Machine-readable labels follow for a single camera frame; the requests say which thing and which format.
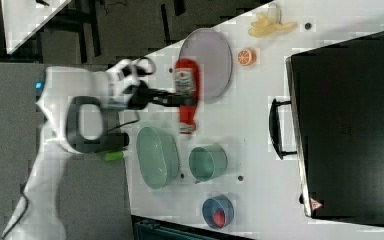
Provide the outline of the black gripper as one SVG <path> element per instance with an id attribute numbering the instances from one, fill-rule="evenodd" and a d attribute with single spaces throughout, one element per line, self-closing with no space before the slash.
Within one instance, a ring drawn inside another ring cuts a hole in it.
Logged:
<path id="1" fill-rule="evenodd" d="M 130 95 L 127 107 L 130 110 L 142 110 L 152 100 L 153 103 L 165 107 L 195 106 L 196 98 L 180 97 L 181 94 L 170 92 L 164 89 L 150 89 L 148 85 L 140 80 L 138 85 L 131 85 L 125 90 Z"/>

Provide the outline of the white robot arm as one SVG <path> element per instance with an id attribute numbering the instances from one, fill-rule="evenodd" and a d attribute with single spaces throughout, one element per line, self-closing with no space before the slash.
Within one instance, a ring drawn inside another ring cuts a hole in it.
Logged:
<path id="1" fill-rule="evenodd" d="M 51 66 L 36 86 L 36 105 L 44 114 L 40 144 L 21 197 L 4 228 L 3 240 L 66 240 L 57 215 L 58 187 L 68 160 L 90 153 L 117 152 L 130 143 L 119 127 L 110 128 L 111 111 L 142 110 L 148 104 L 180 109 L 180 131 L 195 127 L 186 111 L 198 105 L 201 90 L 199 66 L 181 59 L 173 69 L 175 90 L 154 89 L 142 80 L 155 73 L 123 60 L 105 71 Z"/>

